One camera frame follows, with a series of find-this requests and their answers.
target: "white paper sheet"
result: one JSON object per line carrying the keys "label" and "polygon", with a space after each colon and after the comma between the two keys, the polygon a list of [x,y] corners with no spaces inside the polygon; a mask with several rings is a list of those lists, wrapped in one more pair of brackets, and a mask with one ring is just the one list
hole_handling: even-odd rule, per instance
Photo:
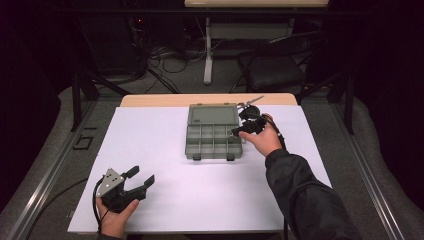
{"label": "white paper sheet", "polygon": [[[302,108],[260,105],[283,133],[287,149],[305,157],[316,177],[330,186]],[[113,168],[140,172],[125,183],[130,190],[152,174],[148,189],[126,231],[140,233],[266,232],[283,229],[281,214],[265,178],[264,157],[250,143],[234,162],[188,160],[188,107],[117,108],[68,231],[94,233],[91,207],[95,183]]]}

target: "black jacket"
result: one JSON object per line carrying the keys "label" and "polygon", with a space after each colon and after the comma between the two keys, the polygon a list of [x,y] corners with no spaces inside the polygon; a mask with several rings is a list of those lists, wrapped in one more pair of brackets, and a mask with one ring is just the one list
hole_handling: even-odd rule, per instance
{"label": "black jacket", "polygon": [[298,239],[361,239],[338,194],[318,181],[301,156],[278,149],[265,160],[266,178]]}
{"label": "black jacket", "polygon": [[99,234],[99,235],[97,235],[96,240],[122,240],[122,238],[116,238],[116,237],[111,237],[111,236],[104,235],[104,234]]}

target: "cable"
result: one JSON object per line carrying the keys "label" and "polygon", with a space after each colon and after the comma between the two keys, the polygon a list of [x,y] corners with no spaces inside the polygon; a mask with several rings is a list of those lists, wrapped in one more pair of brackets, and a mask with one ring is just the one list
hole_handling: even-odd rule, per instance
{"label": "cable", "polygon": [[200,49],[202,48],[201,44],[199,44],[199,46],[197,47],[197,51],[186,51],[186,53],[195,53],[192,57],[189,57],[188,60],[190,62],[194,62],[197,60],[200,60],[203,58],[203,56],[205,56],[205,51],[200,51]]}
{"label": "cable", "polygon": [[178,87],[177,87],[177,85],[171,80],[171,79],[169,79],[167,76],[164,76],[164,75],[162,75],[161,74],[161,76],[163,77],[163,78],[165,78],[166,80],[168,80],[168,81],[170,81],[171,83],[172,83],[172,85],[174,85],[174,87],[175,87],[175,89],[177,90],[177,92],[178,93],[181,93],[181,91],[178,89]]}
{"label": "cable", "polygon": [[[224,42],[224,39],[219,40],[219,42],[211,48],[211,51],[214,50],[215,48],[217,48],[222,42]],[[202,51],[201,53],[202,53],[202,55],[200,57],[198,57],[198,58],[193,57],[192,59],[189,59],[189,61],[195,62],[195,61],[202,59],[205,56],[206,50]]]}
{"label": "cable", "polygon": [[272,126],[272,128],[274,128],[274,130],[277,132],[277,136],[278,139],[280,140],[281,143],[281,147],[283,149],[286,149],[286,144],[284,142],[284,137],[283,134],[281,134],[280,130],[278,129],[277,125],[275,125],[274,121],[272,121],[271,119],[269,119],[266,115],[262,114],[262,115],[258,115],[258,114],[254,114],[254,113],[246,113],[247,115],[253,116],[255,118],[262,118],[263,120],[265,120],[267,123],[269,123],[269,125]]}
{"label": "cable", "polygon": [[156,83],[159,82],[159,80],[156,79],[156,81],[150,86],[146,91],[144,91],[144,94],[148,93],[152,88],[156,85]]}
{"label": "cable", "polygon": [[204,46],[205,47],[204,47],[203,53],[202,53],[202,55],[200,57],[198,57],[197,59],[191,59],[190,61],[200,60],[200,59],[203,58],[203,56],[205,56],[205,53],[206,53],[206,39],[205,39],[205,34],[203,33],[202,27],[200,27],[200,23],[199,23],[199,20],[197,18],[196,18],[196,23],[197,23],[197,26],[199,27],[200,33],[202,33],[202,39],[203,39],[203,42],[204,42]]}
{"label": "cable", "polygon": [[[153,64],[152,62],[150,62],[149,60],[153,60],[153,61],[158,61],[157,64]],[[152,67],[157,68],[160,65],[160,59],[147,59],[147,63],[149,63]]]}
{"label": "cable", "polygon": [[103,222],[103,219],[105,219],[106,214],[110,211],[110,208],[107,209],[107,211],[105,212],[105,215],[103,215],[103,217],[100,219],[100,223]]}
{"label": "cable", "polygon": [[96,193],[97,193],[97,188],[99,188],[99,186],[100,186],[100,184],[102,184],[102,182],[103,182],[103,178],[101,178],[99,181],[97,181],[96,186],[94,187],[94,190],[93,190],[93,198],[92,198],[92,201],[91,201],[92,206],[93,206],[93,213],[94,213],[94,216],[96,217],[97,224],[99,225],[98,233],[102,232],[102,225],[101,225],[101,220],[100,220],[99,213],[97,212],[97,207],[96,207]]}
{"label": "cable", "polygon": [[156,79],[158,79],[172,93],[176,93],[176,94],[181,93],[178,89],[174,89],[169,83],[167,83],[163,78],[161,78],[161,76],[159,76],[157,73],[155,73],[155,71],[153,71],[152,69],[148,69],[147,71],[150,74],[152,74],[154,77],[156,77]]}
{"label": "cable", "polygon": [[165,60],[166,60],[166,58],[162,59],[162,69],[165,72],[168,72],[168,73],[180,73],[180,72],[182,72],[182,71],[184,71],[186,69],[187,63],[188,63],[187,59],[184,56],[182,56],[182,60],[184,61],[184,66],[181,69],[179,69],[179,70],[170,71],[170,70],[167,70],[166,67],[165,67]]}
{"label": "cable", "polygon": [[32,230],[34,230],[35,224],[37,223],[38,219],[41,217],[41,215],[43,214],[43,212],[47,209],[47,207],[50,206],[50,204],[52,204],[54,202],[54,200],[56,200],[58,197],[62,196],[62,194],[64,194],[65,192],[69,191],[70,189],[72,189],[73,187],[86,182],[88,180],[88,178],[84,178],[82,180],[79,180],[78,182],[72,184],[71,186],[63,189],[62,191],[60,191],[58,194],[56,194],[49,202],[47,202],[40,210],[40,212],[38,213],[37,217],[35,218],[34,222],[31,224],[30,229],[28,230],[28,233],[26,234],[25,239],[29,239],[29,236],[31,235]]}

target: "gray storage box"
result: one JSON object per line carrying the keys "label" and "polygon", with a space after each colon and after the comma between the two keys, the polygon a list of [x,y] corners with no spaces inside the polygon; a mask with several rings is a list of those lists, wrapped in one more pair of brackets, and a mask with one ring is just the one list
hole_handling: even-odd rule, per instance
{"label": "gray storage box", "polygon": [[187,159],[227,159],[232,161],[242,154],[241,139],[228,140],[231,129],[239,127],[237,105],[192,104],[187,123]]}

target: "hand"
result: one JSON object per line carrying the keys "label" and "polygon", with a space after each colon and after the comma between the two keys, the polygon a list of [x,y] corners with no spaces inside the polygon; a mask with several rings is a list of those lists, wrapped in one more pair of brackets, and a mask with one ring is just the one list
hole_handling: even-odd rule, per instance
{"label": "hand", "polygon": [[[272,121],[272,117],[270,115],[265,115]],[[247,132],[239,132],[239,136],[246,141],[253,143],[256,149],[265,157],[272,151],[282,148],[277,132],[269,123],[265,125],[265,129],[258,135],[249,134]]]}
{"label": "hand", "polygon": [[96,198],[97,209],[99,209],[100,219],[103,218],[102,234],[110,237],[124,238],[125,225],[127,224],[128,218],[137,209],[139,200],[135,199],[132,201],[121,213],[114,213],[107,210],[107,207],[103,205],[101,198]]}

